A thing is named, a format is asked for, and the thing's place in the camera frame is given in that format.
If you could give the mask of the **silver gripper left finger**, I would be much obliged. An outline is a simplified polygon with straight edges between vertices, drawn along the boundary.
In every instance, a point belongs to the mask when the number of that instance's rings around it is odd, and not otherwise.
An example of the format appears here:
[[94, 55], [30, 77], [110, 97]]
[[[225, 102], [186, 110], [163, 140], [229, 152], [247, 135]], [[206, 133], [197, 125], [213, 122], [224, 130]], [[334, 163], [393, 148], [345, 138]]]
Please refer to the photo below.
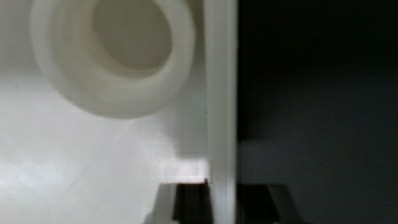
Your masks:
[[142, 224], [211, 224], [208, 180], [160, 184]]

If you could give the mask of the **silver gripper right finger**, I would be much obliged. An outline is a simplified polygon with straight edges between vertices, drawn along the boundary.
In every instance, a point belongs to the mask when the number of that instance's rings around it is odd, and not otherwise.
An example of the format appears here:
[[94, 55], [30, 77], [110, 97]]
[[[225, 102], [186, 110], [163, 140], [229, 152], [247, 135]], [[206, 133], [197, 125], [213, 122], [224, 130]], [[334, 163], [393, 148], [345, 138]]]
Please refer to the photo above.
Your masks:
[[236, 224], [309, 224], [284, 185], [240, 184], [236, 202]]

